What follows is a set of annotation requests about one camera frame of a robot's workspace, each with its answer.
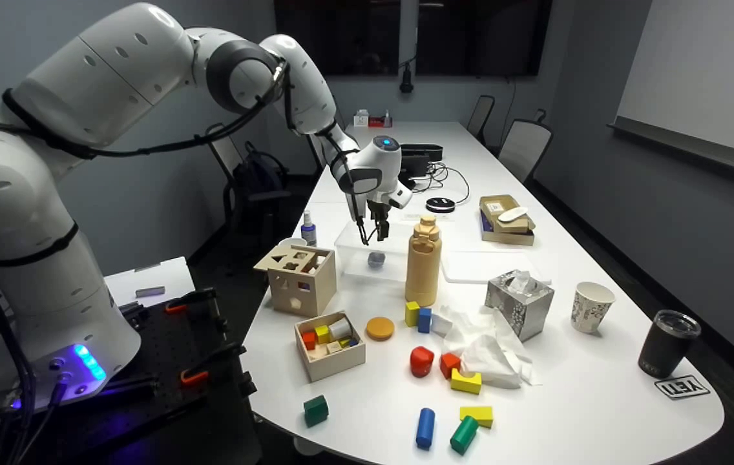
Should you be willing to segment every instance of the whiteboard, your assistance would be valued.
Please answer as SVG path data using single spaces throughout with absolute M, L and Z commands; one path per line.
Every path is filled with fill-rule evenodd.
M 734 0 L 653 0 L 619 121 L 734 150 Z

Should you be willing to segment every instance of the wall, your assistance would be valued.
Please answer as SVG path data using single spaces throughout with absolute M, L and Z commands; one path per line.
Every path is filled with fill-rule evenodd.
M 650 0 L 581 0 L 537 181 L 734 343 L 734 179 L 611 133 Z
M 130 0 L 0 0 L 0 93 L 94 22 Z M 184 26 L 254 32 L 254 0 L 158 0 Z M 144 147 L 205 133 L 230 117 L 184 89 L 116 147 Z M 208 150 L 84 164 L 62 187 L 106 274 L 196 250 L 221 224 L 222 175 Z

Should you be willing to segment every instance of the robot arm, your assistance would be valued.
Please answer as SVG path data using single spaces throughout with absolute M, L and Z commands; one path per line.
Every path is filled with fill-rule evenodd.
M 257 48 L 215 29 L 190 29 L 186 33 L 196 45 L 196 82 L 208 86 L 211 98 L 230 111 L 252 111 L 264 95 L 281 98 L 286 126 L 312 138 L 316 156 L 330 165 L 363 243 L 368 246 L 373 237 L 364 231 L 364 206 L 370 206 L 377 240 L 386 240 L 391 206 L 403 206 L 412 200 L 412 192 L 399 183 L 399 143 L 374 138 L 359 150 L 337 125 L 337 102 L 324 75 L 293 37 L 277 33 Z
M 324 147 L 364 243 L 368 206 L 386 237 L 391 204 L 405 204 L 395 141 L 377 138 L 359 150 L 337 125 L 319 68 L 293 38 L 272 37 L 258 48 L 227 32 L 184 32 L 148 4 L 112 14 L 5 90 L 0 103 L 0 296 L 16 320 L 16 341 L 3 341 L 18 343 L 31 365 L 27 372 L 37 389 L 23 396 L 23 412 L 46 409 L 58 381 L 68 382 L 62 403 L 94 399 L 139 352 L 139 333 L 113 308 L 55 183 L 192 82 L 241 111 L 241 121 L 281 98 L 286 126 Z M 18 377 L 12 363 L 20 358 L 10 363 L 3 341 L 0 412 L 29 381 Z

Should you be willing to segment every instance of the green object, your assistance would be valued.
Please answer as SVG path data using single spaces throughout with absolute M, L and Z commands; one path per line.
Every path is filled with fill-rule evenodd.
M 476 418 L 466 416 L 463 423 L 456 430 L 456 435 L 451 438 L 451 447 L 461 456 L 466 456 L 466 451 L 470 447 L 473 438 L 476 438 Z
M 330 412 L 325 409 L 325 399 L 324 396 L 306 400 L 306 423 L 308 427 L 316 427 L 316 423 L 325 422 L 329 414 Z

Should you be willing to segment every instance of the cardboard box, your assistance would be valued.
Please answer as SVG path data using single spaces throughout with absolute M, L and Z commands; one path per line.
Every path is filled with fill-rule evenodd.
M 553 290 L 547 284 L 537 284 L 537 293 L 532 293 L 531 297 L 513 296 L 506 290 L 513 276 L 514 271 L 489 283 L 487 308 L 496 308 L 504 315 L 504 320 L 513 327 L 513 332 L 519 337 L 519 341 L 528 341 L 544 333 Z
M 334 327 L 337 320 L 345 320 L 348 327 L 348 343 L 337 346 L 337 348 L 324 348 L 324 343 L 319 343 L 316 352 L 308 352 L 308 346 L 302 343 L 302 333 L 316 332 L 319 327 Z M 297 324 L 295 327 L 295 343 L 297 343 L 297 358 L 301 358 L 311 382 L 330 377 L 330 374 L 352 370 L 352 368 L 359 368 L 368 359 L 364 338 L 352 327 L 346 314 L 329 314 L 329 315 Z
M 492 222 L 496 235 L 528 235 L 532 232 L 532 219 L 531 215 L 514 219 L 514 222 L 498 222 L 498 215 L 516 210 L 516 200 L 510 193 L 498 193 L 498 197 L 480 197 L 478 200 L 478 210 L 487 215 L 487 219 Z
M 257 271 L 270 274 L 272 306 L 281 314 L 320 315 L 337 296 L 337 254 L 311 246 L 275 246 Z
M 536 240 L 532 231 L 513 235 L 496 232 L 484 212 L 478 212 L 478 219 L 480 219 L 480 240 L 487 243 L 532 246 Z

